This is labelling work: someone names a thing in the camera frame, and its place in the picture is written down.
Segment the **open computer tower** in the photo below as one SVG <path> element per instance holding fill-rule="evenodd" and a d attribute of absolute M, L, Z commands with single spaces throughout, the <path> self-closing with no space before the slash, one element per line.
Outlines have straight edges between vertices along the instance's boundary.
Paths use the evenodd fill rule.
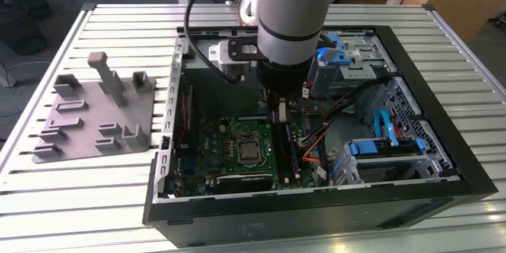
<path fill-rule="evenodd" d="M 229 60 L 220 42 L 256 37 L 256 28 L 191 34 L 217 65 Z M 336 50 L 315 56 L 290 103 L 286 163 L 272 152 L 255 64 L 241 83 L 227 84 L 180 33 L 143 218 L 177 247 L 404 227 L 496 192 L 391 29 L 324 27 L 323 34 Z M 299 142 L 324 111 L 379 78 L 307 150 Z"/>

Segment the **black chassis frame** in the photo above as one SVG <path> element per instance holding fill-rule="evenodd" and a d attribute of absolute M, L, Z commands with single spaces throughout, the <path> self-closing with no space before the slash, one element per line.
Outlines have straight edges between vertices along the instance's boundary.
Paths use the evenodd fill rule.
<path fill-rule="evenodd" d="M 265 239 L 326 235 L 358 230 L 410 226 L 444 209 L 496 193 L 450 117 L 387 26 L 324 26 L 323 30 L 372 30 L 443 145 L 460 181 L 382 185 L 346 190 L 315 189 L 312 193 L 257 195 L 180 203 L 152 203 L 152 160 L 143 223 L 152 225 L 177 247 L 228 244 Z M 256 27 L 195 27 L 193 34 L 244 31 Z"/>

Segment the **motherboard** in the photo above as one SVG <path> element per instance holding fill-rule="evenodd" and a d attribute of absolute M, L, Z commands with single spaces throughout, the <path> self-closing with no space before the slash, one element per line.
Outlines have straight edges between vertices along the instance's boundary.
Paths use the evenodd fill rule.
<path fill-rule="evenodd" d="M 292 138 L 303 136 L 299 121 L 292 124 Z M 314 187 L 314 171 L 303 167 L 298 179 L 278 179 L 272 151 L 271 125 L 265 115 L 200 119 L 195 158 L 180 161 L 181 196 L 205 196 L 259 190 Z"/>

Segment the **gray cylindrical robot joint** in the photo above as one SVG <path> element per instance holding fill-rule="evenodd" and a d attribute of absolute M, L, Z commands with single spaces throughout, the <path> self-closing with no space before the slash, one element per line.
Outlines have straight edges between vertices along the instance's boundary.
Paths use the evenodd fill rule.
<path fill-rule="evenodd" d="M 315 53 L 331 0 L 260 0 L 257 46 L 280 65 L 296 65 Z"/>

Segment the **slotted metal table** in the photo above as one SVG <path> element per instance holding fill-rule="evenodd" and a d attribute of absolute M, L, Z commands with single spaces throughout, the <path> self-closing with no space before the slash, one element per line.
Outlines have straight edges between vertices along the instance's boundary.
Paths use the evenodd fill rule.
<path fill-rule="evenodd" d="M 183 5 L 97 5 L 81 11 L 0 153 L 0 252 L 152 252 L 175 249 L 141 224 L 149 162 L 160 143 L 175 28 Z M 196 5 L 191 26 L 237 25 L 237 11 Z M 327 25 L 388 25 L 499 192 L 403 230 L 259 242 L 199 252 L 448 252 L 506 247 L 506 91 L 434 11 L 419 6 L 331 6 Z M 156 77 L 151 149 L 33 164 L 31 150 L 55 100 L 56 75 L 100 77 L 89 52 L 119 76 Z"/>

